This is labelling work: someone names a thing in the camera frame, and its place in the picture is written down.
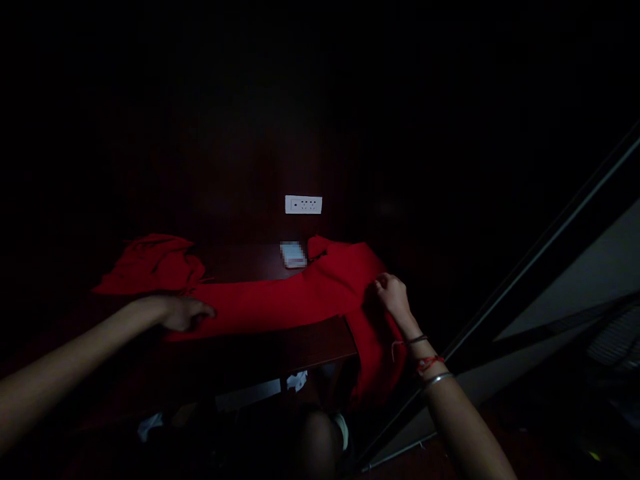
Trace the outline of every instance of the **red string bracelet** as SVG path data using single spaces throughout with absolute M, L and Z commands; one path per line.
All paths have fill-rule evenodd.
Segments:
M 418 360 L 418 368 L 416 368 L 416 372 L 418 372 L 418 375 L 422 376 L 423 372 L 429 370 L 436 362 L 444 363 L 445 360 L 442 357 L 425 357 L 420 359 Z

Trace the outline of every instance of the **dark wooden wall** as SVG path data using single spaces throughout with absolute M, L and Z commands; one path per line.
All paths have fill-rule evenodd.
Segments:
M 152 231 L 366 240 L 444 348 L 638 114 L 630 25 L 522 13 L 24 17 L 3 192 L 20 308 L 2 348 Z M 288 193 L 322 195 L 322 216 L 285 216 Z

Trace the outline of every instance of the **wooden desk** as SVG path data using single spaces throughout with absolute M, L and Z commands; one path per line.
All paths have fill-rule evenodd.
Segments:
M 207 276 L 220 282 L 284 279 L 301 271 L 284 267 L 278 244 L 200 246 L 194 254 L 208 267 Z M 90 294 L 61 325 L 66 340 L 131 300 Z M 259 335 L 165 342 L 163 334 L 159 327 L 134 340 L 82 385 L 73 400 L 81 405 L 73 430 L 143 417 L 322 364 L 341 365 L 357 356 L 342 317 Z

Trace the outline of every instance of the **white wall socket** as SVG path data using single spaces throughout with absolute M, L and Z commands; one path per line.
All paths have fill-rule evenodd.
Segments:
M 285 195 L 285 213 L 292 215 L 320 215 L 322 213 L 322 197 Z

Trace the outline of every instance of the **red fabric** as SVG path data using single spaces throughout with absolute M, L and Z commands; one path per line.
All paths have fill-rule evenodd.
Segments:
M 390 346 L 401 340 L 400 332 L 376 299 L 365 301 L 373 279 L 385 271 L 366 244 L 316 236 L 307 250 L 309 258 L 319 258 L 300 274 L 244 283 L 200 283 L 205 269 L 196 257 L 186 254 L 191 245 L 170 235 L 136 240 L 93 291 L 125 295 L 174 290 L 216 308 L 215 319 L 204 320 L 192 332 L 170 332 L 168 341 L 260 333 L 344 315 L 361 363 L 351 406 L 380 405 L 386 400 L 402 373 L 407 351 L 400 348 L 392 362 Z

